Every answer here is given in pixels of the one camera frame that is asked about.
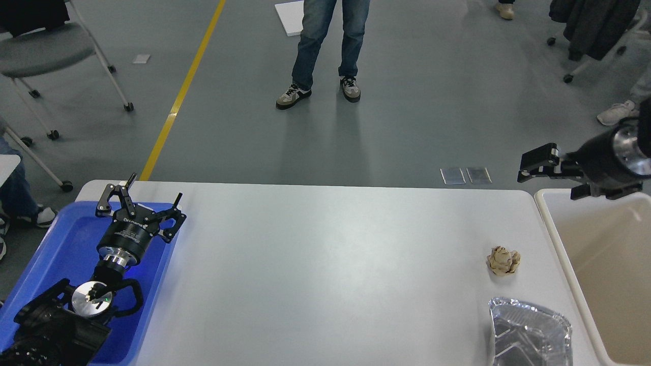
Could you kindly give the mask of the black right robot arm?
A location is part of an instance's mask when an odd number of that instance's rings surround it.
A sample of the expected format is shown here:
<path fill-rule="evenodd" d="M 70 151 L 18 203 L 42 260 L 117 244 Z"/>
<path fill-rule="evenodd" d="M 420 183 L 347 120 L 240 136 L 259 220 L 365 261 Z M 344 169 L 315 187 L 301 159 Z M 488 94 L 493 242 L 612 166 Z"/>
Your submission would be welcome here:
<path fill-rule="evenodd" d="M 616 200 L 641 192 L 650 177 L 649 99 L 637 117 L 625 117 L 616 127 L 589 139 L 575 152 L 560 153 L 547 143 L 521 156 L 518 182 L 534 177 L 574 180 L 571 199 L 605 196 Z"/>

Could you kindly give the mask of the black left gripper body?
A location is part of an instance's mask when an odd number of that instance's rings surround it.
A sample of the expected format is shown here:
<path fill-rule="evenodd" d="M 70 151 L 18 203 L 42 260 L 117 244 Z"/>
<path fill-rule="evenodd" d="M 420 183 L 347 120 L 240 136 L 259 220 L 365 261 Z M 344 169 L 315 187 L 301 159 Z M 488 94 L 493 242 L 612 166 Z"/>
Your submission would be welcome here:
<path fill-rule="evenodd" d="M 158 236 L 148 234 L 148 215 L 152 211 L 161 211 L 171 205 L 137 205 L 136 217 L 129 218 L 126 210 L 117 210 L 111 218 L 111 223 L 96 250 L 100 259 L 117 262 L 121 266 L 140 264 L 150 244 L 163 243 Z M 172 220 L 165 222 L 161 228 L 170 227 Z"/>

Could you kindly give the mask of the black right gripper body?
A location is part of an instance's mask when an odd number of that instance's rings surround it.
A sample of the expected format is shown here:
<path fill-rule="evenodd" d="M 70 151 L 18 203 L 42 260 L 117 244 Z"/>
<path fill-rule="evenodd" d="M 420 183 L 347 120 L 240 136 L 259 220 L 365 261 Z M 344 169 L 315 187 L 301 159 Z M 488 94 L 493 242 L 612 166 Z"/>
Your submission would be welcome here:
<path fill-rule="evenodd" d="M 649 180 L 649 120 L 626 119 L 613 130 L 564 155 L 583 172 L 581 184 L 594 183 L 607 199 L 641 192 Z"/>

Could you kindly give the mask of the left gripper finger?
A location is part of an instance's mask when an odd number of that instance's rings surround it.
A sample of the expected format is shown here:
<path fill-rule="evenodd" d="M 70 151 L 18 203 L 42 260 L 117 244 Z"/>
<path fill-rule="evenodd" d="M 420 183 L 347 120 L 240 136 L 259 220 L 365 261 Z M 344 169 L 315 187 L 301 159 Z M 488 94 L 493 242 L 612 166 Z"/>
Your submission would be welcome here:
<path fill-rule="evenodd" d="M 100 199 L 98 200 L 98 203 L 96 205 L 95 216 L 96 217 L 112 216 L 113 213 L 112 213 L 111 204 L 109 204 L 109 200 L 112 197 L 117 196 L 121 204 L 121 209 L 126 210 L 129 218 L 135 218 L 136 205 L 132 201 L 132 198 L 130 197 L 129 188 L 136 178 L 137 178 L 137 174 L 132 173 L 132 175 L 130 176 L 130 178 L 128 178 L 126 182 L 119 183 L 118 185 L 108 184 L 107 186 L 105 186 L 104 192 L 100 196 Z"/>
<path fill-rule="evenodd" d="M 161 211 L 152 211 L 148 215 L 148 234 L 150 237 L 158 236 L 165 243 L 170 243 L 174 239 L 187 218 L 186 214 L 179 208 L 181 198 L 182 193 L 178 193 L 170 208 Z M 170 220 L 172 220 L 170 227 L 161 228 L 163 223 Z"/>

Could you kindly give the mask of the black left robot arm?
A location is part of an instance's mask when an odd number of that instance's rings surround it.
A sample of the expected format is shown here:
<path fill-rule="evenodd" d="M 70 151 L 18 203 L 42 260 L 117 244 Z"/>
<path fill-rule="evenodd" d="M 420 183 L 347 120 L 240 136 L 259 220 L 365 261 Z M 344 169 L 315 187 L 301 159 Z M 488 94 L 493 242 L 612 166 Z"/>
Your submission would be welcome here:
<path fill-rule="evenodd" d="M 131 176 L 65 207 L 2 308 L 2 365 L 126 365 L 186 214 L 137 203 Z"/>

